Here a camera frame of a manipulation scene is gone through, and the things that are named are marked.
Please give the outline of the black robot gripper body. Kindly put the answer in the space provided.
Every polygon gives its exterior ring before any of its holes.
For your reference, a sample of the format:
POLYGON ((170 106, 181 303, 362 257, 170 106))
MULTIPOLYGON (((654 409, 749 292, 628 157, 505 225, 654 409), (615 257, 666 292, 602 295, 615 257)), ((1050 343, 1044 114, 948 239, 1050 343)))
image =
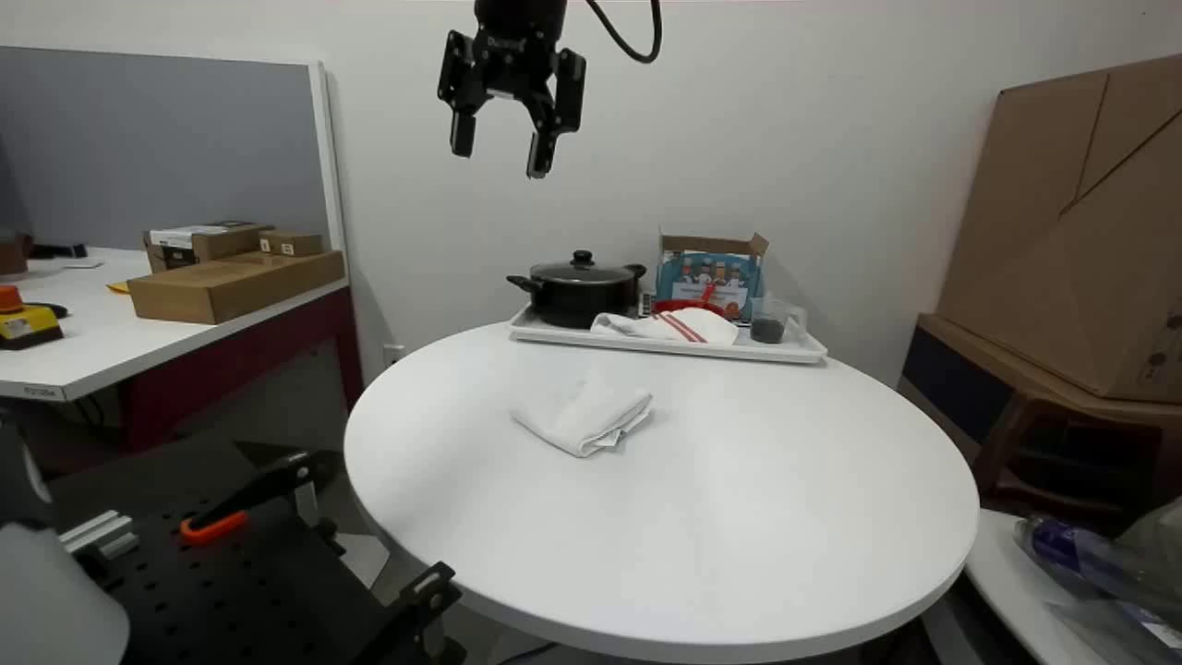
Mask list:
POLYGON ((445 39, 435 95, 485 106, 494 91, 527 106, 536 127, 578 133, 587 60, 560 47, 567 0, 472 0, 477 34, 445 39))

